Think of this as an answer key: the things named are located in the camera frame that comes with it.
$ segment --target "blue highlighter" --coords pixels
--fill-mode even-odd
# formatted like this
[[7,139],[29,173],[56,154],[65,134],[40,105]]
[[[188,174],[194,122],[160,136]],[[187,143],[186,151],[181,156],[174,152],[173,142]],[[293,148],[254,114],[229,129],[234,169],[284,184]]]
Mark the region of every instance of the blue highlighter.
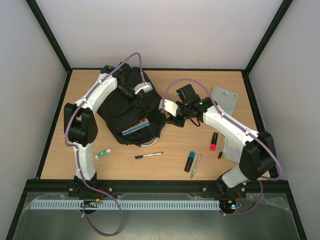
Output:
[[187,172],[187,173],[190,172],[192,163],[194,162],[195,155],[196,155],[196,153],[194,151],[191,151],[189,153],[189,157],[188,157],[188,159],[186,161],[185,168],[184,168],[185,172]]

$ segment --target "black backpack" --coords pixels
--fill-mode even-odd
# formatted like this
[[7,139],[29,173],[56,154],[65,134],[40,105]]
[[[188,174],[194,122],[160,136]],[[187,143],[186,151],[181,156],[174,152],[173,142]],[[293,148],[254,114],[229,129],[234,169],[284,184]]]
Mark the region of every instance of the black backpack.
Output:
[[[140,68],[131,68],[127,63],[121,67],[119,75],[118,83],[120,82],[122,87],[133,89],[142,83]],[[151,83],[145,72],[143,75],[145,81]],[[141,146],[160,137],[160,132],[166,124],[166,116],[159,110],[162,98],[152,83],[151,85],[153,88],[151,91],[140,91],[134,99],[128,99],[120,91],[114,90],[98,109],[97,113],[105,120],[107,127],[120,144]],[[144,127],[132,132],[128,130],[137,124]]]

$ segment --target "wall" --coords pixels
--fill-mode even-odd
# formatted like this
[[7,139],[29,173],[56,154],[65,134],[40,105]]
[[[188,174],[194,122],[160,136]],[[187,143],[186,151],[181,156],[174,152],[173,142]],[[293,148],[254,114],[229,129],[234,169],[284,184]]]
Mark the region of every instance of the wall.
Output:
[[319,239],[320,3],[295,0],[250,74],[308,239]]
[[0,239],[34,178],[66,72],[24,0],[0,1]]
[[72,67],[243,69],[282,0],[37,2]]

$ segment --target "wooden table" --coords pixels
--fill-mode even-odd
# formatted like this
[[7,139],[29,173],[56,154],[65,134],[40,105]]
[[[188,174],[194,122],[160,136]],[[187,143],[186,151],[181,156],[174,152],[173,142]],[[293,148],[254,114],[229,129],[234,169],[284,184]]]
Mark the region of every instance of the wooden table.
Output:
[[[64,144],[63,107],[66,103],[74,103],[80,99],[97,80],[99,70],[73,70],[65,94],[64,102],[53,134],[51,145],[46,157],[42,179],[73,179],[76,172],[74,151]],[[248,100],[243,77],[240,71],[176,71],[148,70],[158,93],[163,96],[166,88],[174,80],[191,78],[201,82],[210,92],[219,86],[239,93],[233,117],[251,129],[256,129],[253,113]],[[167,99],[176,101],[176,90],[189,82],[179,82],[173,86]],[[206,97],[205,91],[192,84],[201,98]],[[184,171],[190,151],[202,155],[202,159],[194,175],[194,180],[216,180],[221,174],[235,166],[234,163],[221,158],[223,136],[220,133],[216,151],[210,151],[210,142],[216,130],[206,124],[196,127],[186,121],[183,128],[167,124],[159,142],[148,148],[135,145],[121,145],[110,133],[104,120],[97,114],[98,135],[93,144],[93,154],[110,148],[111,153],[94,159],[97,178],[101,180],[188,180],[190,173]],[[162,155],[135,159],[134,156],[164,152]]]

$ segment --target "green glue stick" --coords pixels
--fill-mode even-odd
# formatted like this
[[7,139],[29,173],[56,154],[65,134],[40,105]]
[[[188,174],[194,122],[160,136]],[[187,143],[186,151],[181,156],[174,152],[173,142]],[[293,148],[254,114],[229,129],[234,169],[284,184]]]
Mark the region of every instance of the green glue stick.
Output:
[[98,154],[95,155],[94,157],[95,157],[95,159],[99,159],[99,158],[102,158],[104,155],[106,155],[106,154],[108,154],[108,153],[110,153],[110,152],[111,152],[111,149],[108,148],[108,149],[106,149],[106,150],[98,153]]

